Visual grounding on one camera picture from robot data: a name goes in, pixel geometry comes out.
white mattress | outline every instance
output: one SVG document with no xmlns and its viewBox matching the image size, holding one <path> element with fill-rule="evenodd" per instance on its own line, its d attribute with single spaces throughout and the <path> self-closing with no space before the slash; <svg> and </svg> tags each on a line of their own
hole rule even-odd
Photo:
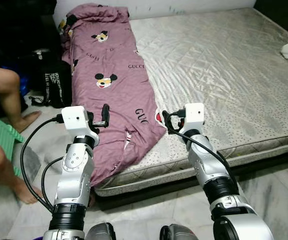
<svg viewBox="0 0 288 240">
<path fill-rule="evenodd" d="M 161 110 L 204 102 L 205 129 L 231 166 L 288 152 L 288 32 L 254 9 L 131 21 Z M 100 196 L 188 178 L 185 146 L 165 135 L 142 161 L 96 188 Z"/>
</svg>

person's leg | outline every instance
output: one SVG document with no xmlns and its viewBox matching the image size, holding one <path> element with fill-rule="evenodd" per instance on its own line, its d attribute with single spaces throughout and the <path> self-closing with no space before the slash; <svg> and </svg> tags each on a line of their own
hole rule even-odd
<svg viewBox="0 0 288 240">
<path fill-rule="evenodd" d="M 32 204 L 37 200 L 29 192 L 25 182 L 19 177 L 15 176 L 14 169 L 10 161 L 6 158 L 5 152 L 0 146 L 0 185 L 9 186 L 18 198 L 27 203 Z M 34 187 L 34 190 L 39 196 L 42 196 L 42 193 L 39 189 Z"/>
<path fill-rule="evenodd" d="M 20 79 L 14 71 L 0 68 L 0 103 L 11 123 L 19 132 L 25 130 L 41 114 L 35 111 L 21 117 L 21 104 L 19 95 Z"/>
</svg>

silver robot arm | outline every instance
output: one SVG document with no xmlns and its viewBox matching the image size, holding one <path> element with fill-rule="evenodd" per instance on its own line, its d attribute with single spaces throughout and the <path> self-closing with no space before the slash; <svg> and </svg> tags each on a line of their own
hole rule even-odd
<svg viewBox="0 0 288 240">
<path fill-rule="evenodd" d="M 198 182 L 210 204 L 215 240 L 273 240 L 272 233 L 266 223 L 257 215 L 247 200 L 239 195 L 236 180 L 230 173 L 229 166 L 224 165 L 223 157 L 216 153 L 208 138 L 202 135 L 204 105 L 202 103 L 189 103 L 185 105 L 185 109 L 179 110 L 177 114 L 172 114 L 182 118 L 181 128 L 177 130 L 170 125 L 168 113 L 165 112 L 163 115 L 168 120 L 166 124 L 169 133 L 178 133 L 181 135 L 181 141 L 186 143 L 188 160 L 194 167 Z M 213 154 L 184 136 L 205 146 Z M 180 235 L 176 234 L 177 228 L 178 226 L 175 224 L 164 226 L 162 229 L 164 236 L 174 237 L 161 237 L 161 240 L 197 239 L 196 236 L 191 235 L 189 230 L 185 232 L 181 229 Z"/>
<path fill-rule="evenodd" d="M 93 114 L 86 112 L 83 106 L 62 110 L 65 127 L 74 141 L 67 146 L 62 159 L 62 174 L 57 185 L 53 218 L 49 230 L 44 234 L 44 240 L 85 239 L 84 217 L 90 195 L 90 177 L 94 170 L 93 148 L 99 143 L 99 131 L 96 128 L 108 126 L 108 111 L 109 106 L 106 104 L 102 111 L 102 121 L 93 123 Z M 106 233 L 101 235 L 101 239 L 112 239 L 113 230 L 110 226 L 103 223 L 97 228 L 100 227 Z"/>
</svg>

black bag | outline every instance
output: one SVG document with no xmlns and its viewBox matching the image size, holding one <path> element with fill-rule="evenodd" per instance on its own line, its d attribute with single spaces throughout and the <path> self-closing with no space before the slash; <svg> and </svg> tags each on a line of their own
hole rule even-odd
<svg viewBox="0 0 288 240">
<path fill-rule="evenodd" d="M 57 109 L 71 106 L 72 77 L 70 65 L 65 61 L 56 61 L 42 66 L 41 73 L 44 99 L 40 103 L 31 97 L 32 105 L 51 105 Z"/>
</svg>

white wall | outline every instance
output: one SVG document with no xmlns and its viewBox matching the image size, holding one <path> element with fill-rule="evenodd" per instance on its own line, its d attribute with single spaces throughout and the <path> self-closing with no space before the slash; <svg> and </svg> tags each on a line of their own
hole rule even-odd
<svg viewBox="0 0 288 240">
<path fill-rule="evenodd" d="M 57 0 L 54 21 L 58 25 L 71 9 L 84 3 L 128 7 L 131 19 L 143 19 L 250 8 L 254 6 L 255 2 L 256 0 Z"/>
</svg>

